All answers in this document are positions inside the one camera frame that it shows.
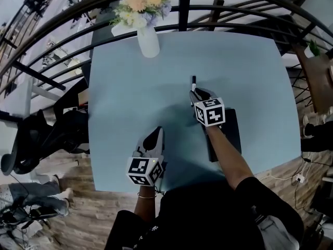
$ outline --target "forearm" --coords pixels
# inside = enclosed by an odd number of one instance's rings
[[[154,197],[155,189],[154,187],[141,186],[139,195],[142,197]],[[144,199],[139,197],[134,213],[146,222],[153,221],[155,219],[155,198]]]
[[[206,130],[228,184],[235,189],[243,179],[253,177],[244,158],[222,131],[217,126],[207,127]]]

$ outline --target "plant pot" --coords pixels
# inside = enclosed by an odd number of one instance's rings
[[[160,52],[160,44],[154,27],[137,29],[137,40],[145,57],[156,57]]]
[[[314,54],[312,53],[309,46],[307,46],[307,48],[304,50],[304,54],[307,58],[314,57]]]

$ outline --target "black pants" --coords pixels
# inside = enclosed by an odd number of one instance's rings
[[[317,126],[307,124],[305,135],[312,135],[313,137],[310,139],[301,139],[301,149],[303,152],[333,150],[333,121]]]

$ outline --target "cube with fiducial marker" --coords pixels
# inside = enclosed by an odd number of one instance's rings
[[[130,157],[127,162],[126,175],[137,185],[154,186],[162,172],[159,158]]]
[[[222,98],[199,101],[194,104],[197,120],[206,127],[225,123]]]

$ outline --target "white table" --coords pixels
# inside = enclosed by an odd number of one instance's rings
[[[222,177],[193,119],[192,75],[236,110],[242,155],[253,173],[300,156],[297,109],[273,40],[207,31],[158,37],[161,51],[153,59],[141,54],[137,38],[94,49],[89,144],[96,190],[138,190],[125,176],[126,162],[138,139],[159,125],[168,162],[162,189]]]

